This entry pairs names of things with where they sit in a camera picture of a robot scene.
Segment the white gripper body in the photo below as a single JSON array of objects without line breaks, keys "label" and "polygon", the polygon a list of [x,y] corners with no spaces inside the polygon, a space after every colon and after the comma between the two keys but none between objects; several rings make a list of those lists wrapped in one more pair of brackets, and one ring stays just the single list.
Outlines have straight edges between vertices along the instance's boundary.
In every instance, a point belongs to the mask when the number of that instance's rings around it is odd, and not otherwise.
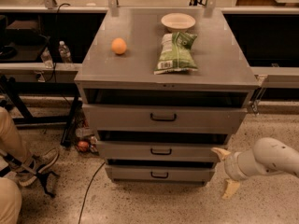
[{"label": "white gripper body", "polygon": [[243,181],[249,178],[240,168],[238,158],[244,158],[247,151],[230,153],[224,161],[224,168],[226,174],[234,181]]}]

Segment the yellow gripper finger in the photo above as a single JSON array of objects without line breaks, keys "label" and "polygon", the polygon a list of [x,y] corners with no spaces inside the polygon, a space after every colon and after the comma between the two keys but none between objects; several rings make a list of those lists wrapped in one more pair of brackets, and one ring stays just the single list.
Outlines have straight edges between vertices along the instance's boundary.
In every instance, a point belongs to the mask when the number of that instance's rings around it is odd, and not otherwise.
[{"label": "yellow gripper finger", "polygon": [[211,150],[218,155],[221,161],[225,161],[231,155],[230,151],[223,148],[213,147]]},{"label": "yellow gripper finger", "polygon": [[232,198],[240,188],[240,182],[233,179],[226,179],[226,189],[222,195],[224,200]]}]

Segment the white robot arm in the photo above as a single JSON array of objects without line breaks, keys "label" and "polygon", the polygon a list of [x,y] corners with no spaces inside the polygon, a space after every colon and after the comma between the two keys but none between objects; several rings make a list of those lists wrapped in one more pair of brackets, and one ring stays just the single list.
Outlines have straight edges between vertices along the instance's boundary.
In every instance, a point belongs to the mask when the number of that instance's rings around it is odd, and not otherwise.
[{"label": "white robot arm", "polygon": [[299,152],[271,137],[259,139],[251,149],[243,152],[219,147],[213,147],[211,151],[224,162],[228,175],[223,199],[230,199],[241,182],[252,176],[286,173],[299,177]]}]

